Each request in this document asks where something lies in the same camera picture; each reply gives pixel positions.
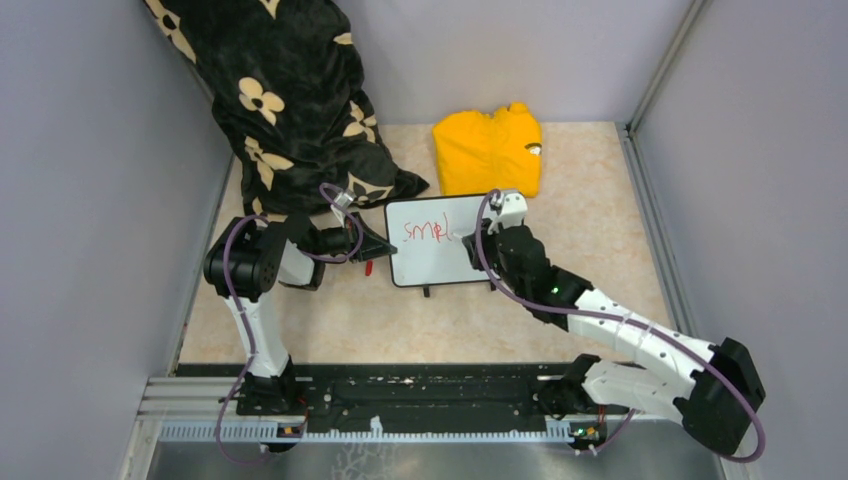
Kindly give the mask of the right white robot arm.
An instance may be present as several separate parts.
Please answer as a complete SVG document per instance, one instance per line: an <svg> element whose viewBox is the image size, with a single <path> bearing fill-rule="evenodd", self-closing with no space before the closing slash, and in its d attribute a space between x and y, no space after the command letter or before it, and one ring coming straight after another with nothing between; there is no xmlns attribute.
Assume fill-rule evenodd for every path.
<svg viewBox="0 0 848 480"><path fill-rule="evenodd" d="M702 446L737 463L760 459L766 435L757 415L766 392L749 349L671 330L612 300L585 278L553 265L524 225L461 239L471 266L537 320L593 339L631 359L584 360L564 375L563 398L576 412L596 404L643 410L680 425Z"/></svg>

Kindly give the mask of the black framed whiteboard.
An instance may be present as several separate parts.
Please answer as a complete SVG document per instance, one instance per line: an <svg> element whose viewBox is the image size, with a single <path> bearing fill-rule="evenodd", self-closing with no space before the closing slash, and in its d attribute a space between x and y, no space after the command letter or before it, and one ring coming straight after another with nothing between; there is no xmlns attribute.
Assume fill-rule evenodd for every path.
<svg viewBox="0 0 848 480"><path fill-rule="evenodd" d="M471 267L453 231L473 233L481 195L393 201L385 206L386 237L398 252L389 257L391 278L399 288L486 282Z"/></svg>

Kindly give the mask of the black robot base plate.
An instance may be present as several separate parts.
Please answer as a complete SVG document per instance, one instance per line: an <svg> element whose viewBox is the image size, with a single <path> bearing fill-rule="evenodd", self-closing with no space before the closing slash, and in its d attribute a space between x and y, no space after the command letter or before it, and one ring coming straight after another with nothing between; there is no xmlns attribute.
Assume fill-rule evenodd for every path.
<svg viewBox="0 0 848 480"><path fill-rule="evenodd" d="M486 438L541 434L550 421L622 414L578 388L572 363L300 364L280 380L248 375L231 415L306 418L313 434Z"/></svg>

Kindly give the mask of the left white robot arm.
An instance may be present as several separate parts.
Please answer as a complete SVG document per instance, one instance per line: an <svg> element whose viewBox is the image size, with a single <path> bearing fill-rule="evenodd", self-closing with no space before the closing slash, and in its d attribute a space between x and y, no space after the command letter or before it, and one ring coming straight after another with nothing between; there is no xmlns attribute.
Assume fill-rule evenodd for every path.
<svg viewBox="0 0 848 480"><path fill-rule="evenodd" d="M329 263L367 262L396 251L359 213L325 229L304 214L284 221L251 215L229 223L204 259L203 276L230 309L246 353L246 370L231 395L238 414L287 414L299 404L272 289L315 291Z"/></svg>

